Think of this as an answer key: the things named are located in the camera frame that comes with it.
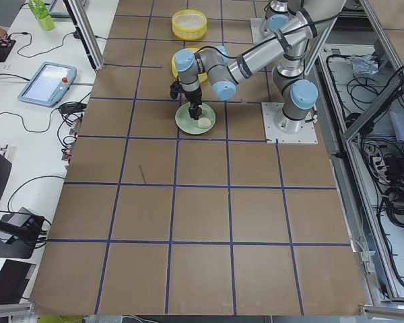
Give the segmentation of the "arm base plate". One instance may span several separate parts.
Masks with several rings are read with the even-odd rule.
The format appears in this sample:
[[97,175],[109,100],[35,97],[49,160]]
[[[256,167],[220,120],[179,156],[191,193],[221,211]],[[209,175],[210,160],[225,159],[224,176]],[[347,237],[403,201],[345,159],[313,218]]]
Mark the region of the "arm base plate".
[[265,140],[270,144],[316,145],[318,139],[311,110],[303,120],[290,120],[283,115],[282,102],[262,102]]
[[252,34],[252,43],[258,44],[264,39],[271,37],[273,35],[270,27],[273,26],[273,18],[270,17],[268,20],[265,18],[251,18],[250,28]]

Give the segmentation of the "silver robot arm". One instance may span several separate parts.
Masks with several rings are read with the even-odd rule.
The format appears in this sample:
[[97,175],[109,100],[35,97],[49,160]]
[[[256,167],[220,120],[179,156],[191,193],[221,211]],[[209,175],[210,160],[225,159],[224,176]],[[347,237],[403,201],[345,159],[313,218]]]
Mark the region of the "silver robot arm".
[[300,132],[318,98],[317,87],[304,77],[306,46],[330,27],[344,5],[344,1],[271,1],[265,15],[270,33],[233,57],[232,63],[222,46],[178,51],[174,58],[178,77],[170,86],[170,97],[183,93],[190,104],[189,116],[197,120],[202,113],[199,74],[206,73],[216,98],[227,101],[238,84],[276,62],[272,78],[284,103],[275,115],[275,126],[287,134]]

